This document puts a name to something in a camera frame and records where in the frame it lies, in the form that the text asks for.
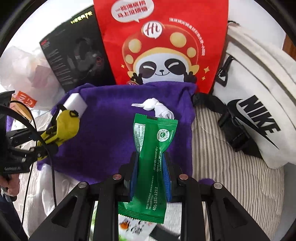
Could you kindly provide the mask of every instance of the white nike bag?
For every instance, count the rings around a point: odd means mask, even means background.
[[[296,62],[237,24],[228,28],[226,83],[213,95],[224,102],[258,145],[270,168],[296,164]]]

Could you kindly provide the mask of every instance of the green snack packet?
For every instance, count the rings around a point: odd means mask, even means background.
[[[135,195],[130,203],[118,203],[118,213],[148,222],[163,223],[166,196],[162,153],[173,140],[178,121],[136,114],[134,139],[140,153]]]

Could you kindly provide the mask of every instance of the white plastic bag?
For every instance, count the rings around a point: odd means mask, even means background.
[[[50,110],[65,94],[40,47],[34,55],[8,48],[0,58],[0,84],[35,110]]]

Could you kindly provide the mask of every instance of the red mushroom hat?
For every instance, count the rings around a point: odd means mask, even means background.
[[[198,45],[194,37],[186,30],[157,21],[143,25],[140,31],[129,36],[122,46],[122,56],[132,77],[139,60],[154,53],[174,53],[182,56],[189,71],[196,74],[199,65]]]

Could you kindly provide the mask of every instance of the orange logo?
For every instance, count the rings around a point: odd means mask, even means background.
[[[26,93],[19,91],[16,96],[14,96],[18,101],[24,103],[27,107],[33,108],[37,100],[32,99],[30,96],[28,96]]]

